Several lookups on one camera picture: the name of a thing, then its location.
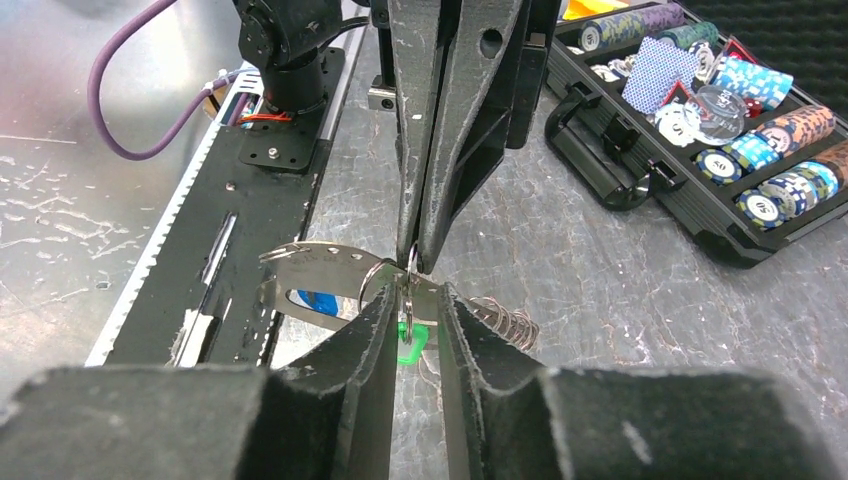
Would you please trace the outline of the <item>metal key organizer plate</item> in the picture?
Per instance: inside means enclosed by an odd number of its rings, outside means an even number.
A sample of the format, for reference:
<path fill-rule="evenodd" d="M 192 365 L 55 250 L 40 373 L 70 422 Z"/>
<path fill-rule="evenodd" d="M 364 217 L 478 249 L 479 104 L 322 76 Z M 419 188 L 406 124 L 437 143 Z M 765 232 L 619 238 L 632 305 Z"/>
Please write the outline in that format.
<path fill-rule="evenodd" d="M 264 306 L 285 316 L 338 331 L 351 320 L 340 314 L 323 313 L 297 303 L 299 291 L 351 299 L 353 315 L 386 285 L 401 280 L 406 273 L 392 259 L 380 258 L 365 250 L 330 242 L 297 241 L 280 245 L 259 256 L 266 267 L 266 280 L 259 288 Z M 409 298 L 414 325 L 428 327 L 435 335 L 438 286 L 429 279 L 411 275 Z M 510 311 L 492 297 L 465 299 L 473 315 L 519 349 L 530 350 L 539 326 L 525 314 Z"/>

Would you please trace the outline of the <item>green key tag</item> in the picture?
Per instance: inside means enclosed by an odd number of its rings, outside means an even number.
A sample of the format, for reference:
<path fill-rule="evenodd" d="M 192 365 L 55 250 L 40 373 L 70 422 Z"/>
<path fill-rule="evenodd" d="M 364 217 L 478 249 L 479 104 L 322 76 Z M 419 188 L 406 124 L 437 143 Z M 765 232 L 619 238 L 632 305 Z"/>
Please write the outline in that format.
<path fill-rule="evenodd" d="M 400 322 L 397 325 L 397 335 L 397 364 L 402 366 L 415 365 L 420 360 L 422 352 L 429 342 L 429 328 L 415 323 L 409 330 L 406 322 Z"/>

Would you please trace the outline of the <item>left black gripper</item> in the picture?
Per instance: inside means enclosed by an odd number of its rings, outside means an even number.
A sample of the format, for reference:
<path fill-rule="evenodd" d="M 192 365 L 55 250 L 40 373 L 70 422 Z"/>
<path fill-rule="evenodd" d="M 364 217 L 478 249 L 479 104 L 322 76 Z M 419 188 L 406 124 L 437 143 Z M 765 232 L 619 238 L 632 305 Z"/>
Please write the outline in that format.
<path fill-rule="evenodd" d="M 505 151 L 527 141 L 560 4 L 367 5 L 381 61 L 368 101 L 374 109 L 395 113 L 399 133 L 397 260 L 409 260 L 421 212 L 418 271 L 430 273 L 449 219 L 494 172 Z"/>

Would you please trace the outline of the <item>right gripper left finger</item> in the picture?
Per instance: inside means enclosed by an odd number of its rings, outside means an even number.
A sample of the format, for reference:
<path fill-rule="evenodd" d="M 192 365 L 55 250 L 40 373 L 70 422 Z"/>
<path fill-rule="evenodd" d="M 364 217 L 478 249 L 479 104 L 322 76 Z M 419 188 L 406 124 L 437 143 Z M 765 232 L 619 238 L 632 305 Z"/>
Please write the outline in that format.
<path fill-rule="evenodd" d="M 57 368 L 1 418 L 5 479 L 385 479 L 398 295 L 278 370 Z"/>

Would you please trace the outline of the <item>blue key tag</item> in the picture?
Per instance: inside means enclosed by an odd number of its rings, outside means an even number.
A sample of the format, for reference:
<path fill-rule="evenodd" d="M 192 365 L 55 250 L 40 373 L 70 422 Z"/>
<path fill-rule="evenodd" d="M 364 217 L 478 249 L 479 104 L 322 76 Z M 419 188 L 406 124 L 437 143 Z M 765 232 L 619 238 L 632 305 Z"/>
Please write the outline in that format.
<path fill-rule="evenodd" d="M 297 291 L 300 300 L 310 309 L 330 316 L 336 316 L 339 313 L 339 304 L 337 297 L 322 292 L 312 291 Z"/>

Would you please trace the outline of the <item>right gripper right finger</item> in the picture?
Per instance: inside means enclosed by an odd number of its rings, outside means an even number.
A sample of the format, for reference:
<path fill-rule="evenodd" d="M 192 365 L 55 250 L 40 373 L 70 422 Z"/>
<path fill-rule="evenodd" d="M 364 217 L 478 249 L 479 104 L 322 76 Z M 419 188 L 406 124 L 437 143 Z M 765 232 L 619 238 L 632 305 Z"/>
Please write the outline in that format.
<path fill-rule="evenodd" d="M 837 479 L 811 415 L 748 368 L 546 366 L 437 293 L 453 479 Z"/>

